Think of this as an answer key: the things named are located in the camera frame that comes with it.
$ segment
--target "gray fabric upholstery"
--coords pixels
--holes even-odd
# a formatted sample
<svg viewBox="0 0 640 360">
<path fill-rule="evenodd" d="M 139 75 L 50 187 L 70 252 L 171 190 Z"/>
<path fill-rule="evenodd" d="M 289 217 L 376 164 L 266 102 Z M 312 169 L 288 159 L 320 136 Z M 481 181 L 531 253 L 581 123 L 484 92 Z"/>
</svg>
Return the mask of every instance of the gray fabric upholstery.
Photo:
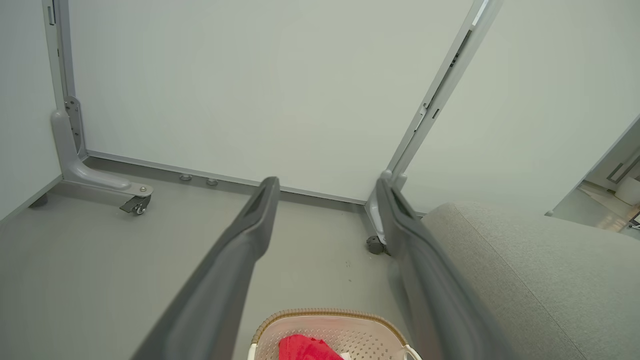
<svg viewBox="0 0 640 360">
<path fill-rule="evenodd" d="M 640 359 L 640 241 L 471 202 L 422 221 L 523 359 Z"/>
</svg>

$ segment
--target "caster wheel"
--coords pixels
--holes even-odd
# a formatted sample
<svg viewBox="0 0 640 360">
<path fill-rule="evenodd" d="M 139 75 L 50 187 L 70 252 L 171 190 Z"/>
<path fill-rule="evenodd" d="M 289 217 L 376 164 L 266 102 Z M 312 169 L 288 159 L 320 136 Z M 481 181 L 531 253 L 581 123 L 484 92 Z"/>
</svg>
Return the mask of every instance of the caster wheel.
<svg viewBox="0 0 640 360">
<path fill-rule="evenodd" d="M 133 213 L 134 216 L 142 215 L 147 210 L 150 201 L 151 195 L 147 197 L 134 196 L 123 206 L 120 206 L 120 209 L 127 213 Z"/>
<path fill-rule="evenodd" d="M 380 242 L 377 236 L 371 236 L 367 239 L 367 250 L 371 254 L 382 254 L 385 251 L 385 244 Z"/>
<path fill-rule="evenodd" d="M 147 208 L 143 208 L 142 206 L 137 206 L 133 213 L 137 216 L 137 215 L 142 215 L 145 213 L 145 211 L 147 210 Z"/>
</svg>

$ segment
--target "metal frame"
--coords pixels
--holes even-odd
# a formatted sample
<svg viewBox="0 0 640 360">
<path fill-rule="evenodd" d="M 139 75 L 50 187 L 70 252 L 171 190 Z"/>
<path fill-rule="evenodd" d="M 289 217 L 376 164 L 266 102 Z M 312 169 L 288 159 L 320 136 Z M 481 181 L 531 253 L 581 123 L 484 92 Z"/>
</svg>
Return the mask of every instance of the metal frame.
<svg viewBox="0 0 640 360">
<path fill-rule="evenodd" d="M 391 161 L 389 161 L 389 165 L 380 175 L 381 178 L 389 180 L 398 189 L 402 189 L 404 186 L 407 180 L 405 171 L 409 163 L 418 149 L 420 149 L 420 145 L 427 137 L 429 130 L 431 130 L 437 117 L 441 114 L 471 59 L 484 40 L 484 36 L 493 24 L 503 0 L 488 0 L 476 25 L 473 25 L 483 3 L 484 0 L 474 0 L 455 41 L 440 66 L 440 70 L 438 70 L 427 94 L 420 102 L 420 106 L 415 112 L 400 145 L 392 156 Z M 365 209 L 378 234 L 378 238 L 385 244 L 384 230 L 375 191 L 369 196 Z"/>
<path fill-rule="evenodd" d="M 205 171 L 199 171 L 199 170 L 192 170 L 192 169 L 188 169 L 188 168 L 175 167 L 173 165 L 165 165 L 165 164 L 160 164 L 160 163 L 154 163 L 152 161 L 139 160 L 139 159 L 134 159 L 134 158 L 127 158 L 125 156 L 120 156 L 120 155 L 107 154 L 105 152 L 87 150 L 87 154 L 89 156 L 93 157 L 93 158 L 100 158 L 100 159 L 105 159 L 105 160 L 118 161 L 118 162 L 121 162 L 121 163 L 139 165 L 139 166 L 142 166 L 142 167 L 157 168 L 157 169 L 160 169 L 160 170 L 176 172 L 176 173 L 183 174 L 183 175 L 200 176 L 200 177 L 204 177 L 206 179 L 211 179 L 211 180 L 214 180 L 214 181 L 217 179 L 217 180 L 222 180 L 222 181 L 228 181 L 230 183 L 243 184 L 243 185 L 249 185 L 249 186 L 258 186 L 258 185 L 260 185 L 260 181 L 247 180 L 247 179 L 241 179 L 239 177 L 225 176 L 225 175 L 213 174 L 211 172 L 205 172 Z M 358 205 L 364 205 L 366 203 L 366 201 L 363 201 L 363 200 L 352 199 L 352 198 L 349 198 L 349 197 L 328 195 L 328 194 L 325 194 L 325 193 L 311 192 L 311 191 L 308 191 L 308 190 L 300 190 L 300 189 L 296 189 L 296 188 L 290 188 L 288 186 L 281 186 L 280 189 L 283 192 L 297 193 L 297 194 L 300 194 L 300 195 L 306 195 L 306 196 L 311 196 L 311 197 L 319 197 L 321 199 L 329 199 L 329 200 L 335 200 L 335 201 L 340 201 L 340 202 L 348 202 L 348 203 L 358 204 Z"/>
<path fill-rule="evenodd" d="M 460 77 L 464 73 L 464 70 L 467 68 L 470 59 L 473 57 L 477 47 L 486 34 L 487 29 L 493 22 L 493 19 L 495 18 L 496 13 L 502 5 L 503 0 L 488 0 L 486 8 L 482 12 L 482 15 L 480 16 L 477 24 L 474 25 L 474 21 L 478 16 L 480 9 L 483 7 L 483 3 L 485 1 L 486 0 L 474 0 L 473 5 L 471 6 L 469 13 L 467 14 L 467 17 L 465 18 L 461 29 L 458 31 L 458 34 L 456 35 L 456 38 L 454 39 L 449 52 L 442 62 L 440 69 L 436 73 L 431 86 L 429 87 L 426 95 L 423 98 L 423 101 L 420 103 L 418 110 L 413 116 L 413 119 L 409 127 L 407 128 L 401 140 L 401 143 L 397 147 L 387 168 L 381 175 L 381 177 L 383 178 L 390 179 L 397 187 L 401 188 L 406 181 L 406 174 L 404 174 L 404 171 L 406 170 L 409 162 L 411 162 L 411 159 L 417 152 L 427 133 L 431 129 L 431 126 L 444 107 L 444 104 L 448 100 L 454 87 L 460 80 Z M 135 165 L 169 170 L 183 174 L 193 174 L 196 176 L 203 176 L 211 179 L 221 179 L 252 186 L 258 185 L 258 181 L 221 176 L 208 172 L 201 172 L 192 169 L 153 163 L 151 161 L 137 160 L 113 154 L 88 151 L 84 143 L 84 133 L 82 129 L 82 111 L 79 104 L 80 101 L 77 97 L 74 84 L 69 3 L 68 0 L 42 0 L 42 2 L 45 10 L 45 22 L 47 23 L 47 25 L 49 25 L 47 7 L 50 6 L 52 9 L 52 14 L 54 14 L 54 24 L 52 25 L 55 25 L 55 37 L 51 35 L 51 30 L 47 30 L 47 43 L 50 49 L 49 56 L 51 61 L 52 74 L 54 74 L 54 87 L 56 88 L 56 94 L 62 94 L 61 105 L 65 107 L 65 110 L 68 113 L 68 117 L 71 121 L 70 132 L 74 136 L 73 140 L 76 145 L 77 155 L 82 160 L 87 156 L 95 156 L 97 158 L 132 163 Z M 56 95 L 56 103 L 60 102 L 59 98 L 60 96 Z M 64 118 L 65 114 L 58 113 L 57 115 L 55 114 L 55 116 L 56 118 Z M 103 182 L 102 179 L 97 179 L 96 181 L 93 181 L 87 185 L 96 186 L 95 183 L 102 184 Z M 381 239 L 384 239 L 383 233 L 381 231 L 381 222 L 379 221 L 379 215 L 377 215 L 376 213 L 377 205 L 374 193 L 372 193 L 369 197 L 369 200 L 365 202 L 358 199 L 310 192 L 307 190 L 289 188 L 286 186 L 282 187 L 282 191 L 342 202 L 350 202 L 353 204 L 365 204 L 367 213 L 369 214 L 369 217 L 372 220 L 376 231 L 378 232 L 379 236 L 381 236 Z"/>
<path fill-rule="evenodd" d="M 62 170 L 62 180 L 103 190 L 133 195 L 120 209 L 141 215 L 145 212 L 154 189 L 122 177 L 87 167 L 80 101 L 74 96 L 75 86 L 71 61 L 67 0 L 42 0 L 44 25 L 49 50 L 49 63 L 56 98 L 51 127 Z"/>
</svg>

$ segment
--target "red cloth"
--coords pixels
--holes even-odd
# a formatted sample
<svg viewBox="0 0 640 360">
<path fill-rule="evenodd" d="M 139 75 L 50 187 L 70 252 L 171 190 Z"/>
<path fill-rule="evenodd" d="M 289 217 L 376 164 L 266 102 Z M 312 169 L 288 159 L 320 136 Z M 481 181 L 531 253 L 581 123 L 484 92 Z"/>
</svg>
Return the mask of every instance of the red cloth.
<svg viewBox="0 0 640 360">
<path fill-rule="evenodd" d="M 280 340 L 279 360 L 342 360 L 324 340 L 296 334 Z"/>
</svg>

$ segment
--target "white laundry basket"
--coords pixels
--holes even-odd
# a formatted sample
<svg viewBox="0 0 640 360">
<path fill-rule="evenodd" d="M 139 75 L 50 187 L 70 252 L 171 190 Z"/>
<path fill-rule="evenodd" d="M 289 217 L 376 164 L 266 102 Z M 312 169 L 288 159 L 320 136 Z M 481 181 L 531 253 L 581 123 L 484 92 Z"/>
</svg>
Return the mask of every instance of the white laundry basket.
<svg viewBox="0 0 640 360">
<path fill-rule="evenodd" d="M 251 341 L 248 360 L 278 360 L 280 340 L 301 334 L 322 339 L 352 360 L 421 360 L 404 336 L 380 316 L 342 309 L 292 309 L 271 315 Z"/>
</svg>

